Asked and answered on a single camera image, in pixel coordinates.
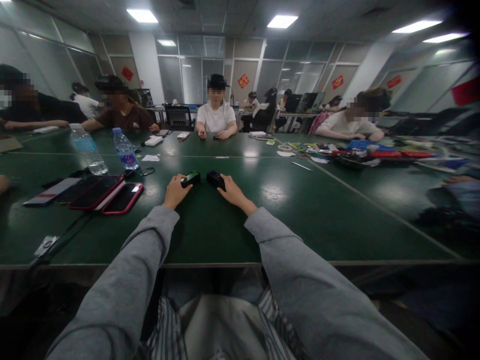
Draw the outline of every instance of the gray sweatshirt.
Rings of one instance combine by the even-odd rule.
[[[86,294],[48,359],[131,359],[179,215],[157,206]],[[280,310],[313,359],[427,359],[351,282],[259,208],[245,222]]]

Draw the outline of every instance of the hand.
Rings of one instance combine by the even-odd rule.
[[[165,201],[162,204],[164,207],[175,210],[185,196],[187,196],[190,189],[193,187],[193,184],[183,188],[181,180],[185,178],[186,176],[182,174],[178,174],[171,178],[170,183],[166,187]]]
[[[350,140],[353,140],[353,139],[365,140],[366,136],[362,135],[362,134],[359,134],[359,133],[356,133],[356,134],[353,134],[353,135],[349,135],[348,138]]]
[[[216,189],[218,192],[230,203],[235,206],[238,206],[243,212],[249,217],[252,215],[258,208],[255,204],[248,200],[242,190],[238,187],[238,185],[233,181],[231,176],[226,176],[220,174],[221,178],[225,182],[225,190],[223,191],[221,188],[217,187]]]
[[[207,133],[205,132],[205,130],[198,130],[198,136],[200,137],[200,139],[205,140],[207,138]]]
[[[223,130],[218,133],[218,138],[220,140],[225,140],[225,139],[228,139],[229,137],[230,137],[230,133],[228,130]]]
[[[152,133],[158,133],[160,131],[160,126],[158,124],[153,124],[148,128]]]

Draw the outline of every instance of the ceiling light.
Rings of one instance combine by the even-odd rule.
[[[163,46],[177,46],[173,40],[157,40]]]
[[[126,11],[139,23],[159,22],[150,10],[127,9]]]
[[[424,43],[443,43],[444,41],[466,37],[468,34],[469,34],[468,32],[452,32],[447,35],[432,37],[430,39],[424,40],[423,42]]]
[[[276,28],[276,29],[286,29],[290,25],[292,25],[295,20],[297,20],[298,16],[285,16],[285,15],[277,15],[273,18],[272,21],[266,26],[267,28]]]
[[[408,26],[401,27],[401,28],[399,28],[395,31],[392,31],[392,33],[410,34],[410,33],[414,33],[414,32],[432,27],[434,25],[438,25],[440,23],[441,23],[441,21],[422,20],[422,21],[418,21],[418,22],[415,22],[413,24],[410,24]]]

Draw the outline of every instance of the red decoration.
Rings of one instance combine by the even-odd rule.
[[[458,106],[480,100],[480,76],[451,88],[451,95]]]
[[[342,86],[343,83],[344,83],[344,77],[343,75],[340,75],[339,77],[337,77],[335,80],[331,82],[331,84],[333,85],[333,90]]]
[[[124,66],[123,69],[121,70],[121,74],[123,75],[123,77],[125,79],[128,80],[128,82],[130,82],[132,80],[132,78],[134,77],[134,73],[132,72],[132,70],[130,70],[126,66]]]
[[[238,84],[240,85],[240,87],[243,89],[244,87],[246,87],[248,84],[249,84],[250,80],[249,78],[247,77],[247,74],[243,74],[243,76],[241,78],[238,79]]]
[[[400,84],[402,82],[402,77],[400,75],[395,76],[389,82],[386,83],[387,88],[391,89],[394,86]]]

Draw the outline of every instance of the plastic bottle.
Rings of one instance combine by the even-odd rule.
[[[103,175],[109,171],[99,154],[92,137],[81,124],[70,124],[70,139],[76,150],[94,175]]]
[[[122,133],[122,129],[119,127],[113,128],[113,145],[125,169],[135,170],[140,167],[139,161],[135,157],[135,150],[132,143]]]

